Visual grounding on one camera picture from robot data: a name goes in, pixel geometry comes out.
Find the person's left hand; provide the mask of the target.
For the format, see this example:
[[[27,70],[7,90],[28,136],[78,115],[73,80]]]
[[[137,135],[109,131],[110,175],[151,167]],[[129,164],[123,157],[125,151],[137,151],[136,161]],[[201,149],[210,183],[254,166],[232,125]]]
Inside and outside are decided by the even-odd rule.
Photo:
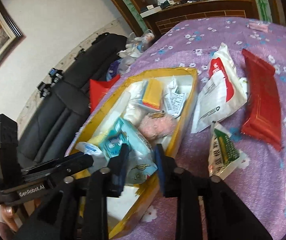
[[[19,230],[19,226],[15,221],[18,210],[19,208],[16,206],[0,205],[0,214],[2,217],[2,221],[0,221],[0,236],[2,239],[13,239]]]

